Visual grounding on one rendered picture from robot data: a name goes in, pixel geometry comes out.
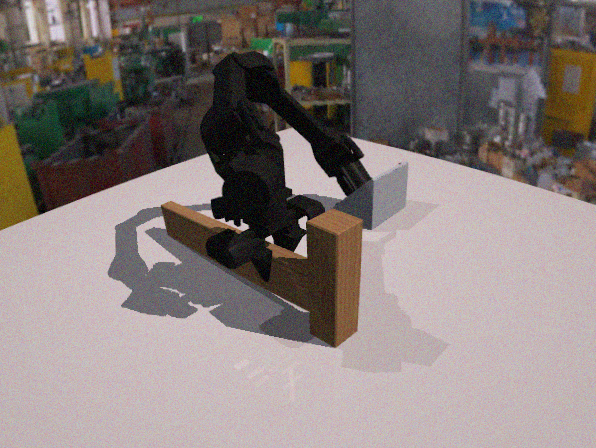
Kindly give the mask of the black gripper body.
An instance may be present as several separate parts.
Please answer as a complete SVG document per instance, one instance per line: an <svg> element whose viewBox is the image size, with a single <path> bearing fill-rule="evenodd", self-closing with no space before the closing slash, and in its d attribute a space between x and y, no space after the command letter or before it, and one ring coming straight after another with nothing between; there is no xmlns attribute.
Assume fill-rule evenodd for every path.
<svg viewBox="0 0 596 448"><path fill-rule="evenodd" d="M236 269L248 263L251 258L265 251L265 238L278 231L287 234L300 229L300 218L307 221L324 213L321 202L303 195L292 196L292 189L282 186L275 188L267 208L259 215L242 217L248 225L241 234L226 229L206 241L207 255L228 269Z"/></svg>

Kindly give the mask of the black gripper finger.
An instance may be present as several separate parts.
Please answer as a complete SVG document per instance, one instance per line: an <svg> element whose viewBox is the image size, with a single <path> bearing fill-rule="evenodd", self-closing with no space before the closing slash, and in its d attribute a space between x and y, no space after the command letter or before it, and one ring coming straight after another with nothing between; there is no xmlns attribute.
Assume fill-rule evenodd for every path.
<svg viewBox="0 0 596 448"><path fill-rule="evenodd" d="M265 251L253 256L250 261L252 262L256 271L259 273L262 280L267 282L269 281L270 277L272 250L266 247L265 249Z"/></svg>
<svg viewBox="0 0 596 448"><path fill-rule="evenodd" d="M294 252L304 235L306 235L306 230L300 228L291 234L278 231L272 237L275 245Z"/></svg>

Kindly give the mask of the wooden side rail with metal hooks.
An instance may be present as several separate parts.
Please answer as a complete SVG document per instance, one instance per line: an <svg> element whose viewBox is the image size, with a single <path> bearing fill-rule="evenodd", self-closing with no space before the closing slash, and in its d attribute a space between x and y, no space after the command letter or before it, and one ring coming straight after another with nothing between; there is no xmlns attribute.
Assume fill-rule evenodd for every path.
<svg viewBox="0 0 596 448"><path fill-rule="evenodd" d="M161 209L169 236L220 265L220 262L207 255L206 241L228 228L239 234L243 232L172 201L162 204ZM309 311L307 257L268 241L265 241L265 247L272 250L269 281L262 280L251 261L229 270Z"/></svg>

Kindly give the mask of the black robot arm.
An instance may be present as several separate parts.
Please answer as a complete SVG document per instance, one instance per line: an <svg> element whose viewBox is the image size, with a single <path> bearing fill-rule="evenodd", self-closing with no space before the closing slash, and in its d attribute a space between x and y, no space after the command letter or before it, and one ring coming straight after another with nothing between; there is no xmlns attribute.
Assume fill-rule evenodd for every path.
<svg viewBox="0 0 596 448"><path fill-rule="evenodd" d="M240 227L242 217L261 214L275 188L285 183L280 137L265 128L253 102L271 107L311 143L316 162L329 177L336 176L346 196L370 181L354 140L322 126L300 105L279 84L266 55L232 52L212 72L213 104L200 131L212 166L224 181L222 196L211 200L215 219L234 220Z"/></svg>

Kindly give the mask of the wooden post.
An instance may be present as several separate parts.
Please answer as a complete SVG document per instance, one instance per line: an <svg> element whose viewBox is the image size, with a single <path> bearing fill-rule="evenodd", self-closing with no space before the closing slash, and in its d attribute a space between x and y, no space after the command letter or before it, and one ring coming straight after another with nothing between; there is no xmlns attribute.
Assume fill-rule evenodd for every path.
<svg viewBox="0 0 596 448"><path fill-rule="evenodd" d="M362 219L332 208L306 237L310 333L337 348L358 331Z"/></svg>

